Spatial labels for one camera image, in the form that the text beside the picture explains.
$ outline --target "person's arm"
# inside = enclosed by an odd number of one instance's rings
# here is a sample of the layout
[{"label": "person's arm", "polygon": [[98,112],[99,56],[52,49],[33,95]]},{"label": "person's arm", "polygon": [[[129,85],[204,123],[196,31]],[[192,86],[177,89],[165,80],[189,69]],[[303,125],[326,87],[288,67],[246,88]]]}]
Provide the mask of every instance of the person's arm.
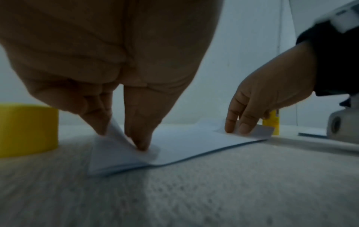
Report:
[{"label": "person's arm", "polygon": [[353,5],[347,7],[349,11],[334,13],[327,21],[315,24],[298,37],[297,44],[310,43],[317,58],[314,87],[317,96],[353,95],[359,92],[356,83],[359,65],[359,13],[356,7],[357,5]]}]

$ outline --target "yellow glue stick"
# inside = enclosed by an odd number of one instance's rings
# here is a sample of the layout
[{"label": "yellow glue stick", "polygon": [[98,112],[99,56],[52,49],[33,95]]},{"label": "yellow glue stick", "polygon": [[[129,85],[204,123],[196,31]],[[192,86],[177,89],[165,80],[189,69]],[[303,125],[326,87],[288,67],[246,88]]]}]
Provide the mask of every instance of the yellow glue stick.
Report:
[{"label": "yellow glue stick", "polygon": [[269,118],[264,119],[262,125],[274,127],[273,135],[279,135],[279,110],[273,110],[269,113]]}]

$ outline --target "sleeve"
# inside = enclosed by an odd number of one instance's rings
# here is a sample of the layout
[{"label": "sleeve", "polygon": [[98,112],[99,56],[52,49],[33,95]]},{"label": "sleeve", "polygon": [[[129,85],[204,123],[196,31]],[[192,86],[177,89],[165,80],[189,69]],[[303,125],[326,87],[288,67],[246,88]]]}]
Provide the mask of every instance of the sleeve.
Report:
[{"label": "sleeve", "polygon": [[309,42],[317,58],[317,96],[359,93],[359,27],[338,32],[330,21],[303,32],[297,44]]}]

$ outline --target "white paper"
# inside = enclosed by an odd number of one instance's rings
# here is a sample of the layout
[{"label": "white paper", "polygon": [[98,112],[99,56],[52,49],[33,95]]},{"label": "white paper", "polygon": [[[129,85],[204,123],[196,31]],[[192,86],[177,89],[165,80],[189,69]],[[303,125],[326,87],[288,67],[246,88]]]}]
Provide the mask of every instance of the white paper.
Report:
[{"label": "white paper", "polygon": [[144,166],[167,165],[226,147],[265,140],[272,127],[257,125],[250,136],[227,134],[224,121],[203,119],[194,126],[167,126],[155,130],[147,152],[131,144],[114,119],[106,136],[96,136],[90,175],[108,175]]},{"label": "white paper", "polygon": [[305,129],[298,133],[299,136],[327,138],[326,129],[311,128]]}]

